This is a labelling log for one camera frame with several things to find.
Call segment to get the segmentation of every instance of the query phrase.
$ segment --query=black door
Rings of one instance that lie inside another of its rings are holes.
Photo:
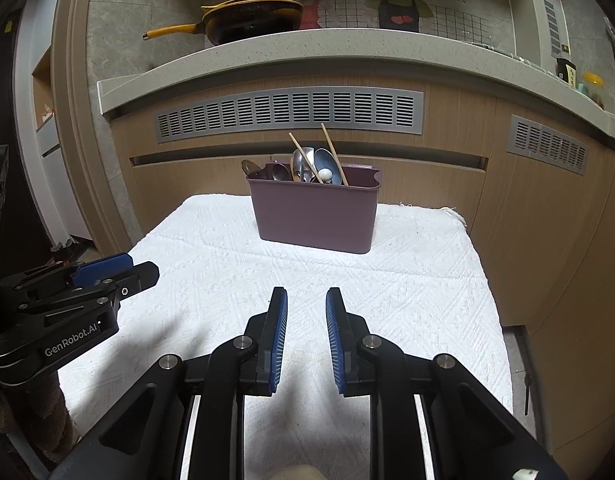
[[[0,228],[1,277],[45,265],[52,256],[52,243],[32,199],[16,137],[12,76],[21,13],[20,9],[15,10],[0,27],[0,144],[10,148]]]

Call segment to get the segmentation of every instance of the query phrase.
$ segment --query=wok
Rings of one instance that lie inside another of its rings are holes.
[[[205,14],[200,23],[155,28],[143,34],[144,40],[185,32],[205,34],[214,45],[230,43],[276,32],[297,30],[303,6],[293,0],[230,0],[201,7]]]

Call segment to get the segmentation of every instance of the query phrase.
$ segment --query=jar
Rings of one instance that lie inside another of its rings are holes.
[[[585,86],[587,86],[588,89],[588,97],[602,109],[605,109],[603,101],[605,100],[606,93],[603,79],[592,72],[583,74],[583,79],[585,79]]]

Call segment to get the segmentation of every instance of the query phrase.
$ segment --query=ventilation grille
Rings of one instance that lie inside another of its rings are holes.
[[[420,134],[423,93],[368,87],[305,87],[247,92],[158,112],[158,142],[232,132],[291,128],[383,130]]]
[[[552,47],[552,56],[558,57],[561,52],[561,37],[558,33],[558,20],[556,19],[556,11],[554,5],[547,0],[543,0],[545,4],[545,13],[547,14],[547,26],[549,27],[550,42]]]
[[[585,174],[588,147],[543,124],[513,115],[508,152]]]

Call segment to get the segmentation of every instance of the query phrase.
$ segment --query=white textured cloth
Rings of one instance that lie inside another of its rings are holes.
[[[274,286],[289,305],[282,372],[273,397],[246,398],[247,480],[294,464],[330,480],[369,474],[369,397],[340,396],[332,374],[331,286],[371,332],[408,354],[453,354],[511,411],[494,299],[452,210],[379,204],[371,250],[348,254],[260,240],[249,197],[193,196],[130,254],[158,265],[158,284],[122,302],[116,335],[59,371],[81,433],[162,354],[207,354],[241,334]]]

